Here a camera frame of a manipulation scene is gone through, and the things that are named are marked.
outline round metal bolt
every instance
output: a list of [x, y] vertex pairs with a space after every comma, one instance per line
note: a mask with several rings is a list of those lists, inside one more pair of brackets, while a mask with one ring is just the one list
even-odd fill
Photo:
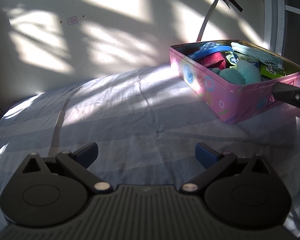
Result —
[[182, 189], [186, 192], [194, 192], [198, 189], [198, 186], [193, 183], [186, 183], [182, 185]]
[[110, 189], [111, 185], [108, 183], [108, 182], [97, 182], [95, 185], [94, 185], [94, 188], [96, 190], [108, 190]]

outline circular black disc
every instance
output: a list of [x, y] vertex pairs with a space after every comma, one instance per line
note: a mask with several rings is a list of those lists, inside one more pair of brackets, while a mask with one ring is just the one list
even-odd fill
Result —
[[267, 174], [226, 177], [205, 191], [205, 203], [221, 221], [243, 229], [265, 229], [284, 222], [291, 198]]
[[1, 194], [0, 208], [11, 223], [24, 227], [49, 227], [72, 218], [86, 204], [86, 189], [64, 176], [23, 174], [9, 182]]

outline pink tin container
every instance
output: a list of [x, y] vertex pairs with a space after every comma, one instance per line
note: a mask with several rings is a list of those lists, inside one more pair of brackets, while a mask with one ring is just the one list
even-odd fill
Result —
[[[171, 68], [179, 73], [180, 77], [225, 123], [238, 123], [279, 105], [281, 102], [276, 101], [271, 93], [272, 86], [276, 82], [300, 87], [300, 66], [290, 60], [246, 41], [214, 41], [228, 46], [231, 42], [237, 42], [245, 46], [258, 48], [281, 58], [284, 62], [283, 65], [286, 72], [284, 77], [243, 86], [233, 85], [186, 56], [197, 51], [206, 42], [171, 46]], [[192, 72], [190, 78], [189, 75], [187, 76], [188, 78], [185, 77], [185, 68], [186, 71]]]

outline gray fabric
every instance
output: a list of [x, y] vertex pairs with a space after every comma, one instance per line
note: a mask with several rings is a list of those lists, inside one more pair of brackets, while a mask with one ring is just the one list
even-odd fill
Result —
[[[89, 171], [120, 183], [182, 183], [203, 171], [198, 142], [239, 157], [263, 153], [293, 197], [285, 226], [300, 235], [300, 110], [283, 104], [225, 124], [169, 65], [53, 90], [14, 106], [0, 121], [0, 193], [23, 158], [97, 142]], [[6, 222], [0, 211], [0, 230]]]

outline white wall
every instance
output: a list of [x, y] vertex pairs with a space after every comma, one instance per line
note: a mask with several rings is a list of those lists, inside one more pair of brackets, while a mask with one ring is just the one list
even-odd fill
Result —
[[[220, 0], [203, 40], [263, 43], [263, 0]], [[169, 62], [193, 42], [213, 0], [0, 0], [0, 105], [37, 93]], [[68, 26], [67, 19], [78, 23]]]

